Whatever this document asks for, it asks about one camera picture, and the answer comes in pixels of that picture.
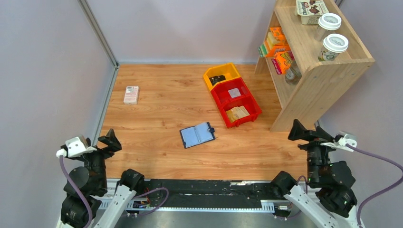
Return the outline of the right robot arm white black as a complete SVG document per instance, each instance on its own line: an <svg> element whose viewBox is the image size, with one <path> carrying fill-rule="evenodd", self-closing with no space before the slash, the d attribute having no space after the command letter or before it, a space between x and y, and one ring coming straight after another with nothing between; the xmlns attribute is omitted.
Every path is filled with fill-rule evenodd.
<svg viewBox="0 0 403 228"><path fill-rule="evenodd" d="M337 149L353 152L356 137L340 132L335 137L323 128L309 130L294 119L288 139L304 140L298 148L307 152L306 186L317 189L315 203L288 172L281 171L270 183L278 198L285 198L319 228L363 228L358 216L357 198L352 190L355 178L345 161L331 162L329 153Z"/></svg>

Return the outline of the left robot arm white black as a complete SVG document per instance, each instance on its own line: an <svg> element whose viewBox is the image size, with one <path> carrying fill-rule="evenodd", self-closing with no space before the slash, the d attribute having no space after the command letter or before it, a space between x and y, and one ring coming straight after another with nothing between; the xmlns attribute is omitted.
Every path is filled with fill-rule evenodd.
<svg viewBox="0 0 403 228"><path fill-rule="evenodd" d="M111 204L98 222L93 221L102 203L98 197L108 192L106 159L122 149L113 129L97 140L105 147L92 146L89 138L79 135L67 140L56 152L67 179L58 228L113 228L129 201L144 190L144 175L133 169L125 170L116 184Z"/></svg>

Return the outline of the navy blue card holder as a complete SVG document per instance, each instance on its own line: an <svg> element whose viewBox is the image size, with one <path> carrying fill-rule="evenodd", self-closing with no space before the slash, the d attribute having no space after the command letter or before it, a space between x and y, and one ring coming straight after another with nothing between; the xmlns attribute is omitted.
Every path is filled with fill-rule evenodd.
<svg viewBox="0 0 403 228"><path fill-rule="evenodd" d="M215 140L215 129L209 122L181 129L179 133L185 149Z"/></svg>

